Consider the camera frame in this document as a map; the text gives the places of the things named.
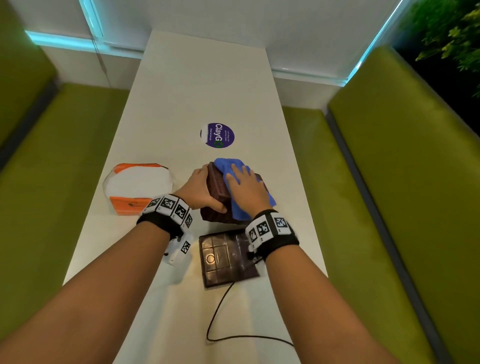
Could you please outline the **person's right hand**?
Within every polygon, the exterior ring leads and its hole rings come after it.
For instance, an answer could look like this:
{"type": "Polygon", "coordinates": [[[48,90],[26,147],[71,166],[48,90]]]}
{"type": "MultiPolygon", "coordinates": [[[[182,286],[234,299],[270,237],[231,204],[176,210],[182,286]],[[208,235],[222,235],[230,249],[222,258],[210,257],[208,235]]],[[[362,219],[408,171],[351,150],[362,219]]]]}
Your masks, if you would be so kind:
{"type": "Polygon", "coordinates": [[[242,170],[239,170],[234,164],[231,165],[233,173],[237,179],[237,191],[233,196],[238,205],[247,212],[251,218],[254,218],[260,212],[271,209],[269,195],[258,184],[255,172],[250,169],[252,175],[252,185],[242,185],[242,170]]]}

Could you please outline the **person's left hand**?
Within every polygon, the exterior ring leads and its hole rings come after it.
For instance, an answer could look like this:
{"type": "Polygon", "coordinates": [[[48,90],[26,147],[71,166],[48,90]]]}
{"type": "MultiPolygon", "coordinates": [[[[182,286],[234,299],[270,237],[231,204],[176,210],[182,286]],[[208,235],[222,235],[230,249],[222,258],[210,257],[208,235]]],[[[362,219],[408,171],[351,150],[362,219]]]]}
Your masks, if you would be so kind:
{"type": "Polygon", "coordinates": [[[173,192],[173,195],[181,198],[189,208],[197,210],[205,207],[205,197],[212,197],[207,188],[208,165],[195,169],[187,182],[173,192]]]}

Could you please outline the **brown plastic container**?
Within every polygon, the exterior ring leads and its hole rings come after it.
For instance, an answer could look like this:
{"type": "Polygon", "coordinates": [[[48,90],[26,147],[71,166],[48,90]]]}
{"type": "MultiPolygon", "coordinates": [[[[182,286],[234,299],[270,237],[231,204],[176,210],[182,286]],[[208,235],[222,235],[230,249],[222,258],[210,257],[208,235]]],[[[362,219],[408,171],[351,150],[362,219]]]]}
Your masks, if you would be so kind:
{"type": "Polygon", "coordinates": [[[233,212],[231,194],[224,180],[223,172],[217,168],[214,162],[210,162],[208,165],[206,185],[210,196],[223,204],[226,212],[219,213],[210,207],[203,207],[200,209],[203,221],[234,225],[245,225],[249,221],[249,215],[246,215],[247,220],[235,218],[241,216],[241,213],[233,212]]]}

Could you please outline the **blue cleaning cloth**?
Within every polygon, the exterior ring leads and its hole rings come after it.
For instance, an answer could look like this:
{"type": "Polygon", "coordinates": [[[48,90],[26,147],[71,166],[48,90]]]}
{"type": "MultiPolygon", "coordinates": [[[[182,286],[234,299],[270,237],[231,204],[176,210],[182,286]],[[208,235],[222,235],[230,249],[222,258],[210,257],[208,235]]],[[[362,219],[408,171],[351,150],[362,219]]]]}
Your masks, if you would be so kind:
{"type": "Polygon", "coordinates": [[[233,218],[237,221],[250,221],[251,220],[250,215],[247,212],[245,212],[234,199],[230,186],[227,182],[227,177],[226,177],[226,175],[229,173],[234,178],[236,178],[231,168],[232,164],[234,164],[240,171],[242,170],[242,167],[245,166],[247,172],[250,172],[250,167],[246,166],[243,163],[243,161],[241,161],[240,159],[234,159],[234,158],[217,158],[214,160],[213,163],[214,163],[214,166],[222,173],[222,177],[225,182],[227,191],[230,193],[231,210],[232,210],[233,218]]]}

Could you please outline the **person's left forearm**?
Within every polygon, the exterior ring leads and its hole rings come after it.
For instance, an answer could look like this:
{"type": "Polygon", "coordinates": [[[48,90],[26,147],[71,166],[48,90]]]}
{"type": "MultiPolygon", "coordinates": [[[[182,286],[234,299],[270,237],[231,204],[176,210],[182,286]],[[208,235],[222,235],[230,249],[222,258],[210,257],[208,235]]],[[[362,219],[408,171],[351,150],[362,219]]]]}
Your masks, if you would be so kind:
{"type": "Polygon", "coordinates": [[[0,364],[112,364],[169,242],[136,225],[0,343],[0,364]]]}

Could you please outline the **person's right forearm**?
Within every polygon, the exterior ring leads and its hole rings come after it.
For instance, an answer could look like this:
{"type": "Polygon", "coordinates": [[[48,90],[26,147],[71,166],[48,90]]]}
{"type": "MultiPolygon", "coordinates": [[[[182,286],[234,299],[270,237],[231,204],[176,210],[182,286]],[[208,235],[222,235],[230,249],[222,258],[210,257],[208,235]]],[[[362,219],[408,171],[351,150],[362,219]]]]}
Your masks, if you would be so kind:
{"type": "Polygon", "coordinates": [[[266,268],[301,364],[400,364],[300,246],[275,250],[266,268]]]}

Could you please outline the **black marker wristband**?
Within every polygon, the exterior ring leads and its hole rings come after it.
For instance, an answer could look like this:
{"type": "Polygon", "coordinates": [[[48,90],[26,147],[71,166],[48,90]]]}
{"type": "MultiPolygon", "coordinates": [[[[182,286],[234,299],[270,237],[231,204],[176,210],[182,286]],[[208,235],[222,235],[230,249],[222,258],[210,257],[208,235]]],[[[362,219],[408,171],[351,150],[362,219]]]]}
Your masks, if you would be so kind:
{"type": "Polygon", "coordinates": [[[250,251],[263,261],[281,247],[300,245],[285,216],[275,209],[266,209],[258,213],[245,228],[245,234],[250,251]]]}
{"type": "Polygon", "coordinates": [[[170,235],[170,239],[190,233],[194,221],[192,209],[181,198],[164,194],[153,199],[142,210],[136,224],[149,222],[170,235]]]}

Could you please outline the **purple round sticker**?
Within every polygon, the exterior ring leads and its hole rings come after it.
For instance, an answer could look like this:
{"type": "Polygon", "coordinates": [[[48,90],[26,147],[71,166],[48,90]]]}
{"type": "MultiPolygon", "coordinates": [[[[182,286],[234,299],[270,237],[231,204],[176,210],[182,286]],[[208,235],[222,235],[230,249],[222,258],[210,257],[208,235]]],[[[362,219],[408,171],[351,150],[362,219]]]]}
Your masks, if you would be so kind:
{"type": "Polygon", "coordinates": [[[230,147],[235,141],[234,131],[223,123],[208,123],[200,130],[201,142],[205,145],[224,149],[230,147]]]}

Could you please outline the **brown plastic lid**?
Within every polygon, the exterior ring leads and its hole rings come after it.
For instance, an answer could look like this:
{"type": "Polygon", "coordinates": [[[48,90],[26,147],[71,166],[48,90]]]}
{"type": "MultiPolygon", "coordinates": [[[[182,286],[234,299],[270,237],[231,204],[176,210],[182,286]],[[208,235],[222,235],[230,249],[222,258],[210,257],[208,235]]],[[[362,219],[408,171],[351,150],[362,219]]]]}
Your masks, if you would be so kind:
{"type": "Polygon", "coordinates": [[[199,250],[205,289],[260,277],[244,229],[202,235],[199,250]]]}

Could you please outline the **orange and white packet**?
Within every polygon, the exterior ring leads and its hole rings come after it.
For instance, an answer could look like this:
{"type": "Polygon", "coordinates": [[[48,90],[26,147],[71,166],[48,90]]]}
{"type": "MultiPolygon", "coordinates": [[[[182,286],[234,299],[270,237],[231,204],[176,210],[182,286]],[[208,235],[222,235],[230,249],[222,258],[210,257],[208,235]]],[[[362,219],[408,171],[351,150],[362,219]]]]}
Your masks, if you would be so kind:
{"type": "Polygon", "coordinates": [[[118,216],[138,216],[154,197],[173,191],[172,172],[158,163],[120,163],[103,181],[107,202],[118,216]]]}

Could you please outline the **green upholstered bench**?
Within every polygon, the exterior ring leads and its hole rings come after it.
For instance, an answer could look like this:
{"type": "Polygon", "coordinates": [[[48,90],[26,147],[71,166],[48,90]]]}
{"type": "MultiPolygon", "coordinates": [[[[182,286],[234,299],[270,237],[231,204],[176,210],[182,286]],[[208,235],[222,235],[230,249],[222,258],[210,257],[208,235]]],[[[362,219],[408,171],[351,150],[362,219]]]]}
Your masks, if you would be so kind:
{"type": "Polygon", "coordinates": [[[392,48],[283,107],[327,275],[404,364],[480,364],[480,137],[392,48]]]}
{"type": "Polygon", "coordinates": [[[62,287],[128,96],[61,83],[0,0],[0,341],[62,287]]]}

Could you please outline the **cyan light strip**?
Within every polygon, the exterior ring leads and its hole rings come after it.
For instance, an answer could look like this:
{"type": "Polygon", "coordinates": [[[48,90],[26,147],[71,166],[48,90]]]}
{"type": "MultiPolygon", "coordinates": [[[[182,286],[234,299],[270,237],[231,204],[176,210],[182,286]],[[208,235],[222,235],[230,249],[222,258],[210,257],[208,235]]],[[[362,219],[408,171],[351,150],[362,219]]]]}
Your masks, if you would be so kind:
{"type": "Polygon", "coordinates": [[[34,32],[25,30],[35,45],[70,51],[109,54],[111,47],[105,42],[104,30],[96,7],[96,0],[76,0],[86,22],[89,35],[75,37],[58,33],[34,32]]]}
{"type": "Polygon", "coordinates": [[[367,49],[364,51],[360,59],[358,60],[357,64],[354,66],[354,68],[351,70],[350,74],[345,78],[345,80],[342,82],[342,87],[346,86],[346,84],[353,78],[353,76],[357,73],[357,71],[360,69],[360,67],[363,65],[365,62],[366,58],[368,55],[373,51],[377,43],[381,40],[382,36],[385,34],[385,32],[388,30],[390,23],[393,21],[393,19],[396,17],[397,12],[399,11],[399,8],[402,6],[405,0],[398,0],[397,5],[391,12],[391,14],[388,16],[387,20],[384,22],[384,24],[381,26],[380,30],[378,33],[375,35],[367,49]]]}

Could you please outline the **green leafy plant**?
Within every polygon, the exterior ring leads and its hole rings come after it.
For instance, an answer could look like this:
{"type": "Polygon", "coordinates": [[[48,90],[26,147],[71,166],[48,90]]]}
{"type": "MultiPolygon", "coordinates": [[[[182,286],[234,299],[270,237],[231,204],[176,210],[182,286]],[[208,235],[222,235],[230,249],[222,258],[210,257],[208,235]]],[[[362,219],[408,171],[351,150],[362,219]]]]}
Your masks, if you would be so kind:
{"type": "Polygon", "coordinates": [[[415,0],[401,27],[419,42],[415,62],[449,60],[480,77],[480,0],[415,0]]]}

